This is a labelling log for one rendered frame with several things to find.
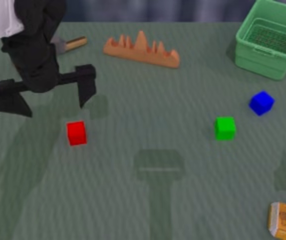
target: wooden crown-shaped block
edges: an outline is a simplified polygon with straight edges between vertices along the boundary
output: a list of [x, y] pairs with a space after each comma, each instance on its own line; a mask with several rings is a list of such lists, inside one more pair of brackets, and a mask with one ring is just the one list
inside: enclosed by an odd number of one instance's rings
[[150, 48], [143, 31], [139, 31], [135, 44], [132, 43], [129, 36], [125, 37], [123, 34], [120, 36], [118, 42], [111, 37], [105, 44], [103, 52], [113, 57], [168, 68], [178, 68], [180, 62], [178, 53], [174, 49], [165, 51], [164, 44], [161, 41], [158, 46], [156, 46], [156, 42], [153, 41], [153, 45]]

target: table surface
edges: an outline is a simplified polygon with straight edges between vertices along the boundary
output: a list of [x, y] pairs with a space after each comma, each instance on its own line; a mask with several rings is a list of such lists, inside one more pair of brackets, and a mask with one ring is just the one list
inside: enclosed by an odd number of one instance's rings
[[[89, 43], [59, 56], [61, 72], [93, 64], [98, 94], [79, 109], [65, 85], [23, 94], [32, 119], [0, 113], [0, 240], [273, 239], [268, 207], [286, 203], [286, 79], [235, 66], [239, 26], [62, 24], [61, 37]], [[102, 53], [109, 37], [139, 30], [176, 49], [181, 67]], [[8, 78], [20, 80], [0, 51]], [[248, 102], [261, 90], [276, 103], [258, 117]], [[218, 116], [235, 118], [233, 141], [215, 140]], [[73, 148], [66, 123], [78, 120], [88, 144]]]

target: red cube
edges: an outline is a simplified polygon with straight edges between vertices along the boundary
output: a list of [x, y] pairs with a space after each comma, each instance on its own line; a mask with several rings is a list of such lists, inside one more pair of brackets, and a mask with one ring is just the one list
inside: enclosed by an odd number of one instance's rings
[[83, 121], [69, 122], [66, 126], [67, 138], [71, 146], [87, 143], [85, 123]]

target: plastic basket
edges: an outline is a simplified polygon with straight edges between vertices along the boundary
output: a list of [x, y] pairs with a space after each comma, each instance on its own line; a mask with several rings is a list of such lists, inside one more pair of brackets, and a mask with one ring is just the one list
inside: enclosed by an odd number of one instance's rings
[[236, 34], [235, 63], [282, 80], [286, 75], [286, 4], [257, 0]]

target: person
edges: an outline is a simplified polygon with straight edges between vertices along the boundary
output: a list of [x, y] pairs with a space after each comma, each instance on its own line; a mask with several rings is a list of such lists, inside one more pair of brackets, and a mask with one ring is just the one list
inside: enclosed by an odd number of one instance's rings
[[66, 8], [65, 0], [0, 0], [1, 51], [9, 55], [23, 83], [34, 93], [47, 92], [60, 81], [50, 41]]

